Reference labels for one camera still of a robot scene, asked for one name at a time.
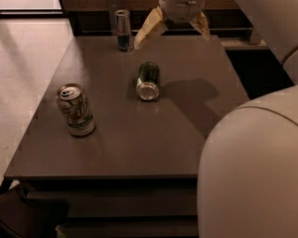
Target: can lying on its side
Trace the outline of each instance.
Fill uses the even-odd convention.
[[[137,95],[143,100],[153,100],[159,96],[159,66],[153,61],[146,61],[139,67]]]
[[[84,136],[92,132],[92,113],[85,91],[80,85],[69,83],[62,86],[57,93],[57,102],[72,135]]]

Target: black surface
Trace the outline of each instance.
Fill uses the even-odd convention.
[[[270,50],[226,53],[249,99],[294,85]]]

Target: floor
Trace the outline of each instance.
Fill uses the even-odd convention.
[[[68,19],[0,19],[0,184],[72,38]]]

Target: can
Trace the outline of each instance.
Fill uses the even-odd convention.
[[[130,52],[133,49],[133,38],[130,26],[130,12],[128,10],[115,11],[115,24],[119,50]]]
[[[159,96],[159,66],[153,61],[146,61],[139,67],[136,92],[143,100],[153,100]]]
[[[92,132],[92,113],[85,91],[80,85],[69,83],[62,86],[57,92],[57,103],[72,135],[85,136]]]

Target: can lid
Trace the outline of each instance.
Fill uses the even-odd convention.
[[[79,97],[81,93],[81,87],[75,83],[69,83],[62,86],[58,90],[58,98],[63,100],[71,100]]]
[[[143,100],[152,100],[159,96],[159,88],[152,82],[143,82],[137,85],[137,94]]]

